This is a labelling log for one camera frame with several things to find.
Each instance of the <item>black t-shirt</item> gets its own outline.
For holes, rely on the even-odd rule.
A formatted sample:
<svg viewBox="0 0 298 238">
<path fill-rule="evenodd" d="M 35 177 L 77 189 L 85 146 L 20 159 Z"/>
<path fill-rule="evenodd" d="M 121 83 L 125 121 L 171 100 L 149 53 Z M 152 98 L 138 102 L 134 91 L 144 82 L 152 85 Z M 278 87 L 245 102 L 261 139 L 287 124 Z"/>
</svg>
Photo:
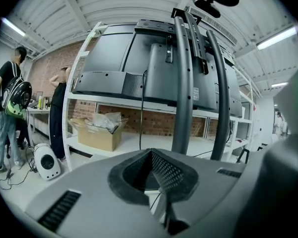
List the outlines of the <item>black t-shirt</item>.
<svg viewBox="0 0 298 238">
<path fill-rule="evenodd" d="M 63 108 L 65 90 L 66 90 L 66 83 L 59 83 L 59 85 L 57 86 L 57 88 L 54 91 L 51 105 L 57 106 L 60 109 Z"/>
<path fill-rule="evenodd" d="M 19 77 L 21 75 L 20 67 L 15 64 L 16 68 L 16 76 Z M 0 77 L 2 78 L 2 84 L 1 84 L 1 90 L 2 95 L 4 90 L 6 89 L 9 82 L 14 78 L 13 70 L 12 70 L 12 63 L 10 61 L 7 61 L 0 69 Z M 0 111 L 2 111 L 2 97 L 0 96 Z"/>
</svg>

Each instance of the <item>bottle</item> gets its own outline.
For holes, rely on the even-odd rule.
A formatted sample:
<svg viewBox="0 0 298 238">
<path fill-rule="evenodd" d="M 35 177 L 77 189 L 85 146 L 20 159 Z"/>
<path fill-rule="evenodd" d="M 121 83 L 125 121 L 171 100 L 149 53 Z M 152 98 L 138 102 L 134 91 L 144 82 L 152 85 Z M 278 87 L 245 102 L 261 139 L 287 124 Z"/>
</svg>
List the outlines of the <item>bottle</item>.
<svg viewBox="0 0 298 238">
<path fill-rule="evenodd" d="M 41 109 L 41 103 L 42 103 L 42 96 L 39 97 L 38 109 Z"/>
</svg>

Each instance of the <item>hair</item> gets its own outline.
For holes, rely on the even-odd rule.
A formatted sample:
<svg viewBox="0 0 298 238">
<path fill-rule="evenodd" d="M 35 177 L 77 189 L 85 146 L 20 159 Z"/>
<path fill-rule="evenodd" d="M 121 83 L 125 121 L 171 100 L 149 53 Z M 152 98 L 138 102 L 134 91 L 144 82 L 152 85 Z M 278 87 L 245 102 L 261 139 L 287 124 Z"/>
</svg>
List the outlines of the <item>hair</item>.
<svg viewBox="0 0 298 238">
<path fill-rule="evenodd" d="M 26 57 L 26 49 L 25 47 L 17 47 L 15 50 L 14 50 L 14 53 L 16 56 L 20 55 L 20 63 L 22 63 Z"/>
</svg>

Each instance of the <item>white ceiling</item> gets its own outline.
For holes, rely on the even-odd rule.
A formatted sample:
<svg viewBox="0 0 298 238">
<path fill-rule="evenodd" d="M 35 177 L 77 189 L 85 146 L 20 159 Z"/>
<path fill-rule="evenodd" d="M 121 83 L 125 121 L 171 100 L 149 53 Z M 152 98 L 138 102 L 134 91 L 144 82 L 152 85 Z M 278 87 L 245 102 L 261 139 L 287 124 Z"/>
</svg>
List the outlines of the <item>white ceiling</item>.
<svg viewBox="0 0 298 238">
<path fill-rule="evenodd" d="M 21 0 L 7 18 L 26 33 L 21 37 L 2 26 L 0 40 L 24 45 L 36 59 L 71 42 L 83 40 L 93 26 L 103 23 L 155 19 L 172 22 L 174 7 L 194 6 L 192 0 Z M 278 0 L 240 0 L 235 7 L 215 3 L 221 12 L 216 22 L 236 39 L 234 46 L 217 33 L 236 57 L 236 67 L 249 75 L 258 95 L 275 93 L 273 83 L 287 81 L 297 69 L 298 37 L 293 36 L 262 51 L 256 43 L 294 24 Z M 238 76 L 240 85 L 245 81 Z"/>
</svg>

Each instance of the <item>black metal pole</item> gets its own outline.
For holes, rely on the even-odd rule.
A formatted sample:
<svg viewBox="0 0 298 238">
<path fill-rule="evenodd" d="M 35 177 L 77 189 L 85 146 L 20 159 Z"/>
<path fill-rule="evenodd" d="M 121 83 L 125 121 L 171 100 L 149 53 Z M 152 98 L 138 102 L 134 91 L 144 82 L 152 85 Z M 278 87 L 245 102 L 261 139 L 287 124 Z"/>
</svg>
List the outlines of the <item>black metal pole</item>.
<svg viewBox="0 0 298 238">
<path fill-rule="evenodd" d="M 214 147 L 211 155 L 211 160 L 220 161 L 226 145 L 226 138 L 229 126 L 229 87 L 227 82 L 227 75 L 225 71 L 224 58 L 213 31 L 208 30 L 207 36 L 213 50 L 215 65 L 217 67 L 218 81 L 219 81 L 219 122 L 217 134 L 215 137 Z"/>
<path fill-rule="evenodd" d="M 181 17 L 175 17 L 178 48 L 178 97 L 172 152 L 187 154 L 193 112 L 193 70 L 190 44 Z"/>
</svg>

